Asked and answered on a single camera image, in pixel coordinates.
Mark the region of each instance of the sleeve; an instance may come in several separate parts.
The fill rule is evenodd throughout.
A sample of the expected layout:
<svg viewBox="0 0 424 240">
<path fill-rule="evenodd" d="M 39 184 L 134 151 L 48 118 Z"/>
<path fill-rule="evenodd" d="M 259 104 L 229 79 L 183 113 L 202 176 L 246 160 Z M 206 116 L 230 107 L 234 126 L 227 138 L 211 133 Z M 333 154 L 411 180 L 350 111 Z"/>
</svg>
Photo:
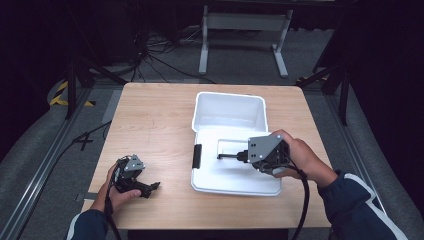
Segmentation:
<svg viewBox="0 0 424 240">
<path fill-rule="evenodd" d="M 90 209 L 76 215 L 69 226 L 65 239 L 101 239 L 104 240 L 107 234 L 107 221 L 103 212 Z"/>
<path fill-rule="evenodd" d="M 377 208 L 376 194 L 358 176 L 337 172 L 338 178 L 318 188 L 332 229 L 340 239 L 407 239 L 405 234 Z"/>
</svg>

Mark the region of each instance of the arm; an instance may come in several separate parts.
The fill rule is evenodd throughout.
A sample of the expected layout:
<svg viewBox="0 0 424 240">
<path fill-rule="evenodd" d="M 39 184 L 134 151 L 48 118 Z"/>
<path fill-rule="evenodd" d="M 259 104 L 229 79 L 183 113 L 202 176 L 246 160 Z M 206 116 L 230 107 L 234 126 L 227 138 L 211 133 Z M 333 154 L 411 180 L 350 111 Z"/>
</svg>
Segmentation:
<svg viewBox="0 0 424 240">
<path fill-rule="evenodd" d="M 68 230 L 66 239 L 105 239 L 107 234 L 107 221 L 104 214 L 105 198 L 110 178 L 115 165 L 112 166 L 106 178 L 105 183 L 100 188 L 96 199 L 90 209 L 74 217 Z M 140 190 L 131 190 L 125 193 L 119 193 L 114 186 L 111 187 L 109 197 L 112 202 L 114 212 L 119 211 L 124 203 L 139 197 Z"/>
<path fill-rule="evenodd" d="M 334 172 L 302 140 L 283 130 L 281 135 L 290 146 L 290 157 L 309 180 L 315 181 L 323 198 L 332 229 L 340 239 L 407 239 L 403 232 L 374 204 L 375 193 L 353 174 Z M 274 177 L 299 178 L 291 169 Z"/>
</svg>

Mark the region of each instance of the hand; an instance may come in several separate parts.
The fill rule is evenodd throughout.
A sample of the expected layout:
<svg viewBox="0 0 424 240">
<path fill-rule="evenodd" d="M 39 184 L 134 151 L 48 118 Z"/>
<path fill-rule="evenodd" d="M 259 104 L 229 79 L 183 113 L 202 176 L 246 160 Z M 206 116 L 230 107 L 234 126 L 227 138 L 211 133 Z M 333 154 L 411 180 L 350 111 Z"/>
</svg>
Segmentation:
<svg viewBox="0 0 424 240">
<path fill-rule="evenodd" d="M 115 169 L 115 165 L 113 165 L 107 174 L 107 178 L 105 183 L 103 183 L 102 187 L 99 190 L 99 193 L 97 194 L 96 200 L 94 200 L 93 205 L 91 205 L 90 209 L 97 209 L 101 212 L 104 212 L 105 209 L 105 198 L 107 194 L 107 188 L 109 186 L 110 178 L 112 177 L 113 170 Z M 112 202 L 112 208 L 113 212 L 119 211 L 121 209 L 122 205 L 124 205 L 129 200 L 139 197 L 141 195 L 140 190 L 131 190 L 128 192 L 120 193 L 114 186 L 111 187 L 109 192 L 110 201 Z"/>
<path fill-rule="evenodd" d="M 319 187 L 324 187 L 332 183 L 337 178 L 337 174 L 328 167 L 312 149 L 301 139 L 294 139 L 286 131 L 280 129 L 271 135 L 280 135 L 283 140 L 290 146 L 290 158 L 297 166 L 305 172 L 309 180 L 315 181 Z M 299 174 L 289 168 L 284 169 L 283 172 L 275 174 L 274 177 L 291 176 L 300 179 Z"/>
</svg>

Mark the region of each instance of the white stand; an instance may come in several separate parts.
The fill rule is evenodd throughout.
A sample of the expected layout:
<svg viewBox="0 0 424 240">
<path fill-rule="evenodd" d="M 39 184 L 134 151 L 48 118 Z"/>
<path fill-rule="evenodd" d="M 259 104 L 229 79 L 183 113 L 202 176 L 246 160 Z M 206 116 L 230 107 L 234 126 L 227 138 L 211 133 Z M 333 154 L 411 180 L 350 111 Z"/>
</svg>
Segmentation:
<svg viewBox="0 0 424 240">
<path fill-rule="evenodd" d="M 287 11 L 286 15 L 261 15 L 261 14 L 231 14 L 209 13 L 208 6 L 203 9 L 203 43 L 200 54 L 199 74 L 205 75 L 208 63 L 208 29 L 239 29 L 259 31 L 280 31 L 280 40 L 272 45 L 280 76 L 288 77 L 287 69 L 283 61 L 281 49 L 287 30 L 290 25 L 293 11 Z"/>
</svg>

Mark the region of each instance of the person's right hand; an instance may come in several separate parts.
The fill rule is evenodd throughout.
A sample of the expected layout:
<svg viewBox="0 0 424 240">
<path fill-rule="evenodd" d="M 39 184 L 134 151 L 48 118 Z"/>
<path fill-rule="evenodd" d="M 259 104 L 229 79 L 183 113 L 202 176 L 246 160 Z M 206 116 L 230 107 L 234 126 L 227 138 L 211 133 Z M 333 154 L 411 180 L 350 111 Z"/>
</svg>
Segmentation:
<svg viewBox="0 0 424 240">
<path fill-rule="evenodd" d="M 271 133 L 271 135 L 280 135 L 283 140 L 286 141 L 290 147 L 291 160 L 298 169 L 302 170 L 306 174 L 308 179 L 315 181 L 318 186 L 326 186 L 337 178 L 337 174 L 323 161 L 321 161 L 321 159 L 318 158 L 318 156 L 303 140 L 293 138 L 282 129 Z M 274 175 L 274 177 L 277 178 L 286 176 L 300 179 L 299 174 L 289 168 L 286 168 L 283 172 Z"/>
</svg>

